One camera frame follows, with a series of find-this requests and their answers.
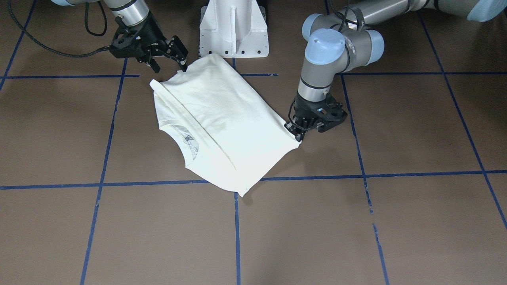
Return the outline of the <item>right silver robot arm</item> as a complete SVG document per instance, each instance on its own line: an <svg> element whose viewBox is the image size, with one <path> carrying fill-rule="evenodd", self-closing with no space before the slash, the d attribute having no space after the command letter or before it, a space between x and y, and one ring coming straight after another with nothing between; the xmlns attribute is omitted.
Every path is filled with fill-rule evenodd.
<svg viewBox="0 0 507 285"><path fill-rule="evenodd" d="M188 50L177 36L167 38L144 0L105 0L105 5L112 11L115 22L119 25L112 43L100 47L88 54L74 55L63 52L57 54L67 57L87 57L99 52L109 51L115 58L134 58L139 63L151 67L154 72L160 71L156 57L174 60L179 68L186 72Z"/></svg>

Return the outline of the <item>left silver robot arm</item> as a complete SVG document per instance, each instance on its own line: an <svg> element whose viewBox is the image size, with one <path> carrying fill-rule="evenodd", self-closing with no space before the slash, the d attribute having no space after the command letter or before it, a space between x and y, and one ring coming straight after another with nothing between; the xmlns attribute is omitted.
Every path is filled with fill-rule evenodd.
<svg viewBox="0 0 507 285"><path fill-rule="evenodd" d="M312 14L302 26L307 41L297 94L285 128L301 142L311 130L326 132L347 118L330 94L335 74L378 61L385 41L375 30L387 21L421 9L434 9L486 22L506 8L505 0L360 0L330 14Z"/></svg>

